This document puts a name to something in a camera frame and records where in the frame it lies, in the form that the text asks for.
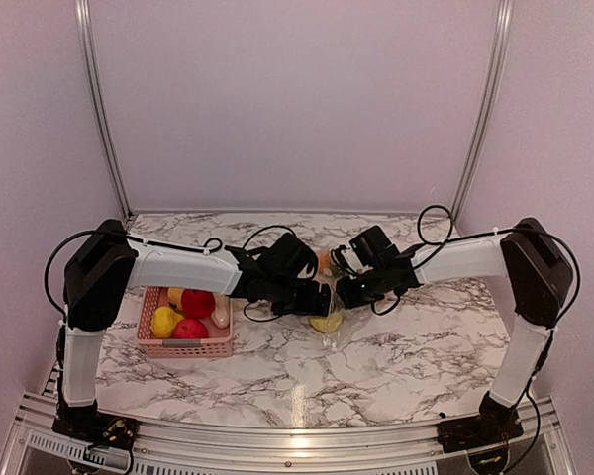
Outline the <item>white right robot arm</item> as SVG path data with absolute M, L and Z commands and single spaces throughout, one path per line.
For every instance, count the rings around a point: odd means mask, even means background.
M 517 408 L 545 364 L 560 320 L 574 304 L 581 276 L 576 257 L 534 217 L 474 235 L 429 239 L 401 250 L 379 226 L 330 252 L 342 272 L 336 293 L 347 309 L 374 309 L 386 295 L 468 278 L 503 278 L 514 305 L 509 343 L 476 415 L 438 425 L 446 453 L 499 444 L 523 431 Z

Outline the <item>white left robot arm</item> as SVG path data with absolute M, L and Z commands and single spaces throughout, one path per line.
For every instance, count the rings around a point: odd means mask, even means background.
M 332 291 L 315 279 L 315 252 L 292 233 L 269 247 L 246 250 L 210 237 L 184 246 L 129 234 L 115 219 L 76 233 L 58 246 L 84 240 L 63 271 L 56 357 L 60 368 L 52 429 L 83 441 L 119 446 L 133 441 L 137 422 L 99 411 L 95 379 L 103 337 L 134 287 L 207 291 L 250 303 L 269 303 L 275 317 L 324 317 Z

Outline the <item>pale green fake cabbage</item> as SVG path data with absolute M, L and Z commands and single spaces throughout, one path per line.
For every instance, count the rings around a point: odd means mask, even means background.
M 230 300 L 222 295 L 215 297 L 215 309 L 212 313 L 211 320 L 218 329 L 226 329 L 230 326 L 231 321 L 231 306 Z

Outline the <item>red fake tomato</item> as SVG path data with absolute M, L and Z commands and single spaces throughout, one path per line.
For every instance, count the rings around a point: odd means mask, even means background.
M 183 319 L 172 332 L 174 339 L 204 339 L 209 337 L 207 327 L 199 320 Z

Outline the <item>red fake apple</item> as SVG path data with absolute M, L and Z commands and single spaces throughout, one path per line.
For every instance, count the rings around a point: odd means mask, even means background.
M 212 293 L 185 289 L 180 297 L 182 311 L 189 319 L 202 320 L 212 316 L 216 300 Z

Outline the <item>yellow fake peach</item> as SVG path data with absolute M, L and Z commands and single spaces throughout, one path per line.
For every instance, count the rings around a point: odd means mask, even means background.
M 344 315 L 341 311 L 328 314 L 326 317 L 310 317 L 310 326 L 319 333 L 335 333 L 342 325 Z

